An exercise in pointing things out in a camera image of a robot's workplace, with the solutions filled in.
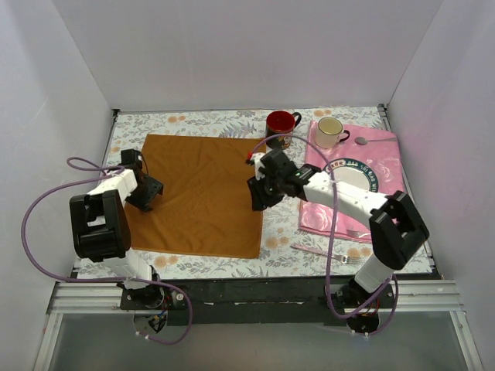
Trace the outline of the orange brown cloth napkin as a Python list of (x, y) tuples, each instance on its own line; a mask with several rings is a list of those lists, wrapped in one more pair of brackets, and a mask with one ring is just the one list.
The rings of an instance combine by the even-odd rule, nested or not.
[(127, 204), (135, 250), (197, 256), (256, 258), (262, 215), (251, 208), (246, 164), (257, 138), (149, 134), (142, 147), (163, 194), (142, 212)]

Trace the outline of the pink handled fork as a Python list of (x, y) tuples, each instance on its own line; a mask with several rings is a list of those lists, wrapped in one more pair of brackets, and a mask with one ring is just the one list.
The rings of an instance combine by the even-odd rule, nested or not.
[[(300, 251), (304, 251), (307, 253), (316, 254), (319, 256), (327, 256), (328, 255), (327, 250), (321, 250), (321, 249), (318, 249), (315, 247), (308, 247), (308, 246), (301, 245), (298, 243), (291, 244), (290, 247), (294, 250), (300, 250)], [(340, 262), (341, 264), (351, 264), (351, 265), (362, 264), (362, 260), (359, 257), (351, 257), (351, 256), (347, 256), (347, 255), (332, 253), (331, 258), (335, 261)]]

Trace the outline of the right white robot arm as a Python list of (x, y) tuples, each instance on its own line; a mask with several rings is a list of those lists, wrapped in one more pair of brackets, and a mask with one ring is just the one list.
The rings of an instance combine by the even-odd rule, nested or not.
[(254, 153), (248, 181), (252, 209), (263, 211), (286, 196), (327, 206), (364, 225), (371, 233), (373, 253), (348, 284), (351, 301), (367, 307), (413, 258), (429, 238), (429, 231), (409, 194), (385, 195), (336, 181), (314, 165), (297, 166), (283, 150)]

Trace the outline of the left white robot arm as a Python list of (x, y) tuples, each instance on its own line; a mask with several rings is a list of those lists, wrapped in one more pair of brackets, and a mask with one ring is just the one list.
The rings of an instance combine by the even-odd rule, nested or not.
[(131, 248), (125, 206), (150, 212), (164, 186), (148, 174), (144, 156), (136, 149), (121, 151), (119, 165), (123, 172), (111, 171), (95, 189), (70, 199), (73, 244), (78, 257), (102, 263), (119, 277), (118, 286), (131, 301), (155, 309), (164, 302), (165, 292), (156, 284), (155, 268)]

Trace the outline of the black red floral mug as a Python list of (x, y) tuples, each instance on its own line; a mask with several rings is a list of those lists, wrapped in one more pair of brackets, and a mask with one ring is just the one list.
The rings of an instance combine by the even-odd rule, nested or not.
[(299, 112), (273, 111), (266, 118), (265, 137), (270, 149), (287, 149), (292, 143), (292, 133), (302, 120)]

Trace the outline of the floral tablecloth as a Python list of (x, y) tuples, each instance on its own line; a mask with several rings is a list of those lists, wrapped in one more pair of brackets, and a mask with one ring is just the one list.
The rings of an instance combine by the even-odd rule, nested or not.
[[(306, 136), (311, 121), (335, 117), (343, 124), (361, 128), (387, 130), (376, 107), (324, 107), (301, 109), (302, 123), (296, 135)], [(141, 149), (147, 134), (170, 134), (219, 138), (260, 138), (265, 132), (267, 110), (190, 111), (179, 113), (120, 113), (112, 131), (105, 165), (118, 162), (121, 149)], [(230, 278), (230, 277), (299, 277), (321, 276), (325, 273), (324, 256), (293, 249), (293, 243), (318, 247), (326, 251), (328, 239), (298, 230), (299, 201), (287, 198), (263, 214), (260, 255), (256, 259), (201, 257), (193, 255), (141, 252), (163, 279)], [(371, 245), (352, 240), (335, 239), (335, 254), (359, 257), (363, 263), (371, 253)], [(432, 277), (434, 263), (428, 245), (421, 247), (406, 267), (398, 272), (413, 277)], [(103, 265), (79, 260), (74, 266), (78, 278), (110, 277)]]

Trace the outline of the cream enamel cup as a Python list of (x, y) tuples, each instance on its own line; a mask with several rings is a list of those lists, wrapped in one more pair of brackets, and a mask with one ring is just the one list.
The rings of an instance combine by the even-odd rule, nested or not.
[(344, 128), (339, 120), (333, 117), (322, 118), (317, 123), (315, 143), (323, 149), (333, 148), (349, 137), (350, 132)]

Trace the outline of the white plate blue rim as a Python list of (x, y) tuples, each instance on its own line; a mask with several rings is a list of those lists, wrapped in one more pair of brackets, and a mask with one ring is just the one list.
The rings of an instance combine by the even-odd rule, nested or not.
[(327, 166), (328, 173), (333, 172), (336, 181), (370, 191), (379, 191), (379, 180), (375, 171), (365, 163), (354, 158), (336, 158)]

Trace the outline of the silver spoon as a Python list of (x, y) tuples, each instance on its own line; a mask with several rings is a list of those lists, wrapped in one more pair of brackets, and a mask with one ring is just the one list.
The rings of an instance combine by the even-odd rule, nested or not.
[(358, 145), (365, 146), (374, 142), (396, 142), (397, 138), (383, 138), (383, 139), (366, 139), (364, 137), (356, 137), (354, 142)]

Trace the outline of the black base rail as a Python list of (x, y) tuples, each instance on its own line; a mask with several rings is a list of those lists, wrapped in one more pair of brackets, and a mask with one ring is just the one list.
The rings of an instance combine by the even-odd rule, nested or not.
[[(353, 278), (331, 277), (330, 293), (336, 311), (357, 308), (372, 297), (358, 288)], [(285, 324), (345, 325), (327, 304), (325, 277), (270, 277), (174, 280), (169, 284), (185, 291), (193, 304), (193, 324)], [(188, 323), (185, 299), (165, 288), (168, 325)], [(123, 290), (120, 309), (153, 311)]]

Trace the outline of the aluminium frame rail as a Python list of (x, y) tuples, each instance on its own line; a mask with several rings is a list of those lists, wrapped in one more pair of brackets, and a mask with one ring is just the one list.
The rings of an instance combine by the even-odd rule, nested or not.
[(132, 313), (113, 284), (56, 284), (34, 370), (113, 370), (133, 341)]

